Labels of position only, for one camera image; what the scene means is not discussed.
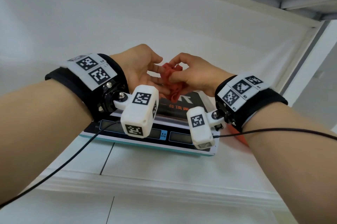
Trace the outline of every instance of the weighing scale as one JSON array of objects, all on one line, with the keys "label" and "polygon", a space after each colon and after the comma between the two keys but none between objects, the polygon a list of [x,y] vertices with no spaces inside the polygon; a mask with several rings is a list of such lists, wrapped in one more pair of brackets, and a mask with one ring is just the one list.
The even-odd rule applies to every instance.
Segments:
[{"label": "weighing scale", "polygon": [[[213,156],[217,152],[219,139],[211,148],[198,150],[192,143],[191,133],[187,122],[186,113],[190,108],[203,107],[206,112],[215,110],[208,96],[202,91],[191,92],[179,97],[177,103],[162,98],[159,100],[157,114],[154,118],[150,135],[146,138],[136,138],[126,135],[121,124],[114,124],[96,137],[97,140],[110,141],[122,144],[169,150],[194,155]],[[120,120],[121,110],[112,113],[107,119],[92,122],[80,136],[91,138],[102,127],[111,122]],[[212,128],[213,135],[220,132]]]}]

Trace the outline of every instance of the digital scale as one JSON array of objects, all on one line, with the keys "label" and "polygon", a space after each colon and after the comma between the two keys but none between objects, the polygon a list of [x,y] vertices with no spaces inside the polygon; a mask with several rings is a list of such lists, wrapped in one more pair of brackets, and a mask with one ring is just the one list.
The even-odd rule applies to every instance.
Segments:
[{"label": "digital scale", "polygon": [[[157,114],[154,118],[150,135],[146,138],[130,137],[124,133],[121,124],[114,124],[96,137],[98,140],[115,143],[157,148],[181,153],[213,156],[217,152],[219,138],[215,139],[215,145],[204,150],[197,149],[191,138],[187,122],[187,111],[194,107],[203,107],[206,112],[215,110],[208,96],[202,91],[191,92],[180,96],[177,103],[162,98],[159,100]],[[100,122],[92,122],[80,136],[91,138],[103,127],[120,120],[121,110],[113,112],[107,119]],[[220,132],[212,128],[213,135]]]}]

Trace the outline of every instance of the forearm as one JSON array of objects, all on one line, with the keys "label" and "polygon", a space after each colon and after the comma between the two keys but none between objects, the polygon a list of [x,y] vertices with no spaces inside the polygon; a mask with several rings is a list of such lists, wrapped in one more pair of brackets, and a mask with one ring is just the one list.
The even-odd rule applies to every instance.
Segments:
[{"label": "forearm", "polygon": [[81,100],[54,80],[2,96],[0,109],[1,203],[30,184],[92,118]]},{"label": "forearm", "polygon": [[[259,110],[244,131],[277,127],[334,134],[282,103]],[[337,223],[337,141],[288,131],[245,137],[259,165],[299,223]]]}]

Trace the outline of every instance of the metal screw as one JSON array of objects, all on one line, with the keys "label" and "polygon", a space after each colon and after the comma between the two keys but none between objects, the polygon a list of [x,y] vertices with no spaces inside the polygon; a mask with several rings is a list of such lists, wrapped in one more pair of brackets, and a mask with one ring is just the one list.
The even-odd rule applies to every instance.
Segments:
[{"label": "metal screw", "polygon": [[218,111],[214,111],[213,113],[212,113],[212,118],[213,119],[217,119],[219,117],[219,112]]},{"label": "metal screw", "polygon": [[118,98],[123,99],[124,97],[125,97],[125,93],[120,92],[119,95],[118,95]]}]

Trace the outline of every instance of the red towel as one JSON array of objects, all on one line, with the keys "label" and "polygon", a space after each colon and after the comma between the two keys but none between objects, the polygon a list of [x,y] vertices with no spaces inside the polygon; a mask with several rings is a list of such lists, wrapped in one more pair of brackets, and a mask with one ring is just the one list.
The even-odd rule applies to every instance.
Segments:
[{"label": "red towel", "polygon": [[176,103],[179,99],[181,90],[186,88],[187,84],[185,82],[171,83],[168,81],[168,79],[173,72],[182,71],[183,67],[180,66],[179,64],[174,67],[169,63],[165,63],[163,67],[165,68],[165,72],[161,73],[160,76],[164,81],[164,86],[166,86],[171,91],[170,95],[165,95],[165,97],[171,102]]}]

